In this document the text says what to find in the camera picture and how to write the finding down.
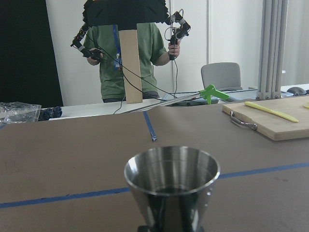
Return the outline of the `steel double jigger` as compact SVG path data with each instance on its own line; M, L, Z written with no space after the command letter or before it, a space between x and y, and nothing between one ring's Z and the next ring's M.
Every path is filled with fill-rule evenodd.
M145 225L139 232L202 232L220 175L209 153L187 146L151 148L128 160L124 177Z

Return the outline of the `grey office chair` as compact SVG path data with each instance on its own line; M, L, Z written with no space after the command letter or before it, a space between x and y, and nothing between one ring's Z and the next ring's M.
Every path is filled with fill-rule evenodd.
M201 68L204 88L214 85L220 91L242 90L240 66L235 62L206 64Z

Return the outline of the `wooden board plank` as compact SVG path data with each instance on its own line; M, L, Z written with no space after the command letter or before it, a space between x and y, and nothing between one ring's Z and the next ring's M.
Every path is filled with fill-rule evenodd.
M120 30L120 46L127 103L142 102L138 36L136 30Z

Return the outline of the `person in green shirt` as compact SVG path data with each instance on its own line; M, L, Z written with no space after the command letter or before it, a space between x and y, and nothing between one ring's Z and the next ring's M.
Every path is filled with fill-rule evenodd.
M157 99L157 80L154 67L169 63L170 56L180 54L180 41L169 44L165 48L161 33L155 23L141 23L137 25L138 49L140 59L140 77L142 77L142 97ZM122 46L119 42L119 32L116 25L91 27L87 31L84 41L87 50L102 48L110 57L101 54L100 60L87 58L89 64L99 65L101 96L104 103L121 102L125 98L124 79L119 70L119 58Z

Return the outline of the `yellow plastic knife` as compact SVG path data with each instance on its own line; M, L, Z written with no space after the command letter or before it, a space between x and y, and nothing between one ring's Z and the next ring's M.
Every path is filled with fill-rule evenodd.
M298 123L299 120L296 119L295 117L289 115L289 114L286 114L286 113L283 113L283 112L280 112L280 111L275 111L275 110L271 110L269 108L266 108L264 106L260 106L252 101L245 101L244 102L244 105L248 106L248 107L251 107L251 108L255 108L255 109L258 109L258 110L262 110L264 112L267 112L267 113L270 113L270 114L273 114L273 115L276 115L276 116L279 116L279 117L282 117L286 120L289 120L293 123Z

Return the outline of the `clear plastic bag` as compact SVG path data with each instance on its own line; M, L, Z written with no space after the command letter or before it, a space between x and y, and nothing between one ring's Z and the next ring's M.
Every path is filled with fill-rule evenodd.
M41 105L22 102L0 103L0 124L17 124L38 121Z

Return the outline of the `black computer mouse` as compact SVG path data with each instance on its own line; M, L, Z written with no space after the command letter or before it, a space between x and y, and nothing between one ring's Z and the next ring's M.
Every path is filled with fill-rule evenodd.
M294 96L307 95L307 91L301 87L291 87L287 89L287 92L292 93Z

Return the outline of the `green handled reacher grabber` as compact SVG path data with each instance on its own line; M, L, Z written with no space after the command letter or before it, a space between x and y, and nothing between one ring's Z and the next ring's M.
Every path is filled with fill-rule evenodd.
M152 108L157 107L157 106L166 106L166 105L170 105L172 103L182 102L182 101L185 101L185 100L193 100L193 99L198 99L198 98L206 99L207 103L211 104L211 97L212 96L215 96L215 97L217 97L221 100L229 99L228 94L217 90L214 85L209 85L204 90L198 91L196 93L184 95L184 96L181 96L181 97L176 97L172 100L162 100L159 103L155 103L155 104L152 104L152 105L149 105L149 106L145 106L145 107L133 109L133 110L130 110L130 111L126 111L126 113L147 111L147 110L152 109Z

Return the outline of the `aluminium frame post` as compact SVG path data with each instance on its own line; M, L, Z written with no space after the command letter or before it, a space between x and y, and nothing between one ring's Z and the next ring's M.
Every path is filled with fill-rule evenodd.
M287 12L287 0L263 1L256 94L258 101L279 99L281 97Z

